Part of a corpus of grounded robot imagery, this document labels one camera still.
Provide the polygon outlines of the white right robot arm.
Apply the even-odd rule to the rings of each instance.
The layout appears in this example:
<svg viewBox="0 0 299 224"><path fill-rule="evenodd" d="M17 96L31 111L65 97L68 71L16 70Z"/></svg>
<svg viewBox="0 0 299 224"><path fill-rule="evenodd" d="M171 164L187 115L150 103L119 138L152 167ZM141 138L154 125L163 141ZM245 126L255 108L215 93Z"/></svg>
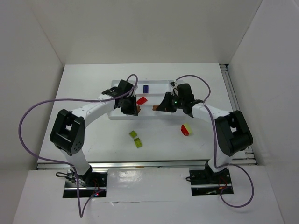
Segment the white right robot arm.
<svg viewBox="0 0 299 224"><path fill-rule="evenodd" d="M219 177L231 163L234 155L253 144L253 137L241 111L228 112L208 106L195 99L189 84L174 86L166 92L162 102L153 106L154 111L175 113L178 109L191 118L210 122L213 130L214 153L205 163L203 177Z"/></svg>

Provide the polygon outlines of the purple lego brick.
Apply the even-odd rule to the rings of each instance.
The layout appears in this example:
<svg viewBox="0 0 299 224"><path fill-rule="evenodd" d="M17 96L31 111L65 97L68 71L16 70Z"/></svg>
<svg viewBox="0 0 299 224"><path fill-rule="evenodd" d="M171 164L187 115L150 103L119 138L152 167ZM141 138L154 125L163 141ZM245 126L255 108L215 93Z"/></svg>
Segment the purple lego brick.
<svg viewBox="0 0 299 224"><path fill-rule="evenodd" d="M144 94L148 94L149 93L149 86L148 85L144 85L143 86L143 93Z"/></svg>

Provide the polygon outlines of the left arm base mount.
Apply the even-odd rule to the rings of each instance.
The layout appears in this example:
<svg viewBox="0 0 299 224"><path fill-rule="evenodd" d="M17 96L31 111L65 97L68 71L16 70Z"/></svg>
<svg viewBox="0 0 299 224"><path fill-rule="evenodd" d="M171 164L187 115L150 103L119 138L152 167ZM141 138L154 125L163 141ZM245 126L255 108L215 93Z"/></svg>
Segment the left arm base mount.
<svg viewBox="0 0 299 224"><path fill-rule="evenodd" d="M89 198L92 194L95 198L104 198L107 195L107 175L106 171L93 172L89 179L82 181L79 179L79 197ZM63 198L77 197L77 184L74 173L69 170L67 173L56 172L56 177L64 178Z"/></svg>

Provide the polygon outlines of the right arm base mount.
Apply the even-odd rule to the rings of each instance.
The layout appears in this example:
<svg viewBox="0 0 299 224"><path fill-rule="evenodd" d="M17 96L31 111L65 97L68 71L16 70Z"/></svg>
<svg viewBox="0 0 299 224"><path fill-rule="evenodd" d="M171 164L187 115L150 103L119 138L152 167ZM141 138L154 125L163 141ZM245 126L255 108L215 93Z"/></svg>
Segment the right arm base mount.
<svg viewBox="0 0 299 224"><path fill-rule="evenodd" d="M190 170L189 176L185 179L191 184L192 196L219 195L222 190L223 194L234 194L228 169L209 178L206 177L204 170Z"/></svg>

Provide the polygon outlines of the yellow-green long lego brick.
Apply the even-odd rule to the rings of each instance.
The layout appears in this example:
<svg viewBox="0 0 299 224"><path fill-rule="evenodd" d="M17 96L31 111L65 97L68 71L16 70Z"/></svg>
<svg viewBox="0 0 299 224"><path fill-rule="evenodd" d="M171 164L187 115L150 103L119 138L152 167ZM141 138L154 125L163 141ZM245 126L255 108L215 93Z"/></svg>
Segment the yellow-green long lego brick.
<svg viewBox="0 0 299 224"><path fill-rule="evenodd" d="M135 143L136 148L142 147L142 142L141 142L140 138L135 138L134 143Z"/></svg>

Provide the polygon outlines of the yellow-green square lego brick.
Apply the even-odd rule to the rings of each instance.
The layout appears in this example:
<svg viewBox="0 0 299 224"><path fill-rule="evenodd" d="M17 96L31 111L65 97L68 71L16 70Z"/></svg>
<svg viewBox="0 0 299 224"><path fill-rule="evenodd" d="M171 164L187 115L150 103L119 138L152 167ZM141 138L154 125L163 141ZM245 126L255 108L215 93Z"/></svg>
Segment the yellow-green square lego brick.
<svg viewBox="0 0 299 224"><path fill-rule="evenodd" d="M131 131L130 133L129 133L129 135L130 135L130 137L131 138L135 138L135 137L137 137L137 133L135 132L135 131Z"/></svg>

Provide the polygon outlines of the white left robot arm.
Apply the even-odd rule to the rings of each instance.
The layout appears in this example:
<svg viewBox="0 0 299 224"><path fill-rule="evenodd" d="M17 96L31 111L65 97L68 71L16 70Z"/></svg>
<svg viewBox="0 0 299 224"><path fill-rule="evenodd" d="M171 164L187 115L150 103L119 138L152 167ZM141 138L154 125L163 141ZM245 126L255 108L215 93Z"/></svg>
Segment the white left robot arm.
<svg viewBox="0 0 299 224"><path fill-rule="evenodd" d="M100 116L116 108L126 115L137 116L136 88L136 84L122 79L118 86L103 91L94 102L72 111L62 109L57 114L50 141L72 164L72 172L77 172L80 181L90 180L93 172L83 153L85 129Z"/></svg>

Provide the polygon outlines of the red and yellow lego block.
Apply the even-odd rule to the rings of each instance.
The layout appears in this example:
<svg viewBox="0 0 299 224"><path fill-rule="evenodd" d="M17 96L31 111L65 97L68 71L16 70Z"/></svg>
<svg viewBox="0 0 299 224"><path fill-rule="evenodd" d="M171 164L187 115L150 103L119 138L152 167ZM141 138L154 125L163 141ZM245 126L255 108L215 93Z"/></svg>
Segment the red and yellow lego block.
<svg viewBox="0 0 299 224"><path fill-rule="evenodd" d="M181 126L180 130L184 136L190 136L193 133L192 129L190 128L190 126L187 123L183 124Z"/></svg>

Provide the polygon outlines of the red lego brick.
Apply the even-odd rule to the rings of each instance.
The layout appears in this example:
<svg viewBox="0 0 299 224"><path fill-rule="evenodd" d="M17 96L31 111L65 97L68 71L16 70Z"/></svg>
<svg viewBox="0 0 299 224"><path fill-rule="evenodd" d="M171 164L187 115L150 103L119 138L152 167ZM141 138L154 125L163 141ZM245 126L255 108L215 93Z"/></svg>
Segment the red lego brick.
<svg viewBox="0 0 299 224"><path fill-rule="evenodd" d="M137 100L138 105L143 105L147 102L148 100L145 97L141 97Z"/></svg>

